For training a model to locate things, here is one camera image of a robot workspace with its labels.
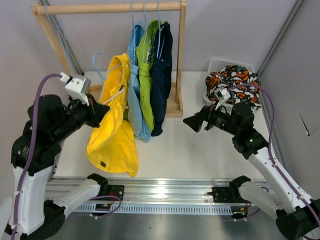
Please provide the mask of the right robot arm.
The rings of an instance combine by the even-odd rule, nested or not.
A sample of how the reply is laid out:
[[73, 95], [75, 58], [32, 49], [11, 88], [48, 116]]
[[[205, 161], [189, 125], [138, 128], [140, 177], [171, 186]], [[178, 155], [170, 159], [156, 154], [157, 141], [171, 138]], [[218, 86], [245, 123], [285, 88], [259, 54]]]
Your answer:
[[235, 104], [230, 113], [215, 105], [205, 105], [183, 122], [199, 132], [216, 127], [231, 134], [234, 148], [265, 178], [274, 193], [261, 189], [246, 176], [229, 183], [228, 196], [234, 202], [242, 199], [253, 203], [275, 220], [287, 240], [305, 237], [320, 226], [320, 201], [314, 199], [290, 176], [272, 156], [267, 140], [254, 128], [255, 116], [245, 103]]

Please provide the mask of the blue hanger of camouflage shorts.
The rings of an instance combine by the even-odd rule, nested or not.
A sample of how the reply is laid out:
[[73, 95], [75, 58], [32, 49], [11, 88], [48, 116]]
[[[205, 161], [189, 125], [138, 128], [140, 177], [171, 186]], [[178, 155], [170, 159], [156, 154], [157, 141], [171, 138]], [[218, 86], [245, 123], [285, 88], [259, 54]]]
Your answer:
[[71, 61], [71, 57], [70, 57], [70, 54], [69, 54], [69, 49], [67, 47], [67, 39], [66, 39], [65, 36], [61, 36], [61, 34], [63, 34], [63, 28], [62, 28], [62, 25], [61, 25], [62, 21], [59, 20], [58, 21], [58, 26], [56, 26], [55, 23], [54, 23], [54, 20], [53, 20], [54, 17], [48, 13], [47, 5], [44, 4], [43, 6], [44, 6], [44, 9], [45, 9], [46, 16], [48, 17], [51, 25], [53, 26], [53, 29], [54, 29], [55, 33], [57, 34], [57, 37], [58, 37], [60, 45], [62, 47], [64, 56], [65, 56], [66, 61], [67, 61], [67, 65], [68, 65], [68, 67], [70, 69], [71, 75], [73, 76], [75, 74], [75, 72], [74, 72], [74, 69], [73, 69], [73, 66], [72, 66], [72, 61]]

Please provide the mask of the orange camouflage shorts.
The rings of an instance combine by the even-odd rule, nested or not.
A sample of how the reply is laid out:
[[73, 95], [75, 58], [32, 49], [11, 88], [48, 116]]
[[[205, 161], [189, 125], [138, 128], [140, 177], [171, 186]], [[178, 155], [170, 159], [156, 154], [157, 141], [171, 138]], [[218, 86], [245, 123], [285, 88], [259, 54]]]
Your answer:
[[216, 103], [218, 101], [215, 91], [220, 88], [229, 89], [238, 86], [230, 91], [230, 99], [227, 104], [234, 105], [246, 103], [252, 112], [261, 108], [260, 86], [258, 75], [240, 65], [227, 65], [220, 71], [211, 72], [205, 78], [204, 96], [207, 100]]

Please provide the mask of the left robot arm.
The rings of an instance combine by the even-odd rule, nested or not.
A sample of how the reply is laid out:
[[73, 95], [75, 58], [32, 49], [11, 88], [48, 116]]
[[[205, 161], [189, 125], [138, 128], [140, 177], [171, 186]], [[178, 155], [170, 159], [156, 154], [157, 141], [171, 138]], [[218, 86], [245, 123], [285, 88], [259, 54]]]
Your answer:
[[12, 238], [45, 240], [55, 235], [66, 218], [86, 201], [108, 196], [108, 180], [96, 173], [65, 196], [45, 199], [46, 186], [64, 142], [82, 126], [98, 128], [110, 107], [96, 102], [71, 100], [64, 105], [59, 96], [39, 96], [27, 110], [29, 120], [13, 143], [11, 164], [16, 196], [4, 231]]

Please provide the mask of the blue hanger of yellow shorts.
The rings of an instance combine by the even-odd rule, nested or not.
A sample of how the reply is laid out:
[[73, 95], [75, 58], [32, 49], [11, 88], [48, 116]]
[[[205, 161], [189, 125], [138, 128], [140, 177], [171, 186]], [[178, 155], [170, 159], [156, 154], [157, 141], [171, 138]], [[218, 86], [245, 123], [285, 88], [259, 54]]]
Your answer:
[[106, 78], [104, 77], [104, 75], [102, 74], [102, 72], [98, 69], [97, 65], [96, 65], [96, 58], [97, 56], [101, 56], [102, 53], [101, 52], [95, 52], [93, 54], [93, 57], [92, 57], [92, 61], [91, 61], [91, 65], [92, 65], [92, 68], [93, 70], [98, 74], [99, 78], [101, 79], [101, 82], [104, 83]]

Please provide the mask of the yellow shorts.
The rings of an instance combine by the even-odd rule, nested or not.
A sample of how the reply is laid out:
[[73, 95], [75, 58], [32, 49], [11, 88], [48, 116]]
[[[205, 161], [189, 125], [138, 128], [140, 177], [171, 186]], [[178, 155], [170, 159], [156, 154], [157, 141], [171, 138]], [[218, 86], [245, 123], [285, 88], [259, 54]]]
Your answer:
[[111, 59], [99, 103], [110, 107], [94, 128], [86, 146], [86, 157], [93, 166], [111, 174], [127, 173], [136, 177], [139, 169], [135, 135], [125, 119], [128, 105], [130, 59], [126, 53]]

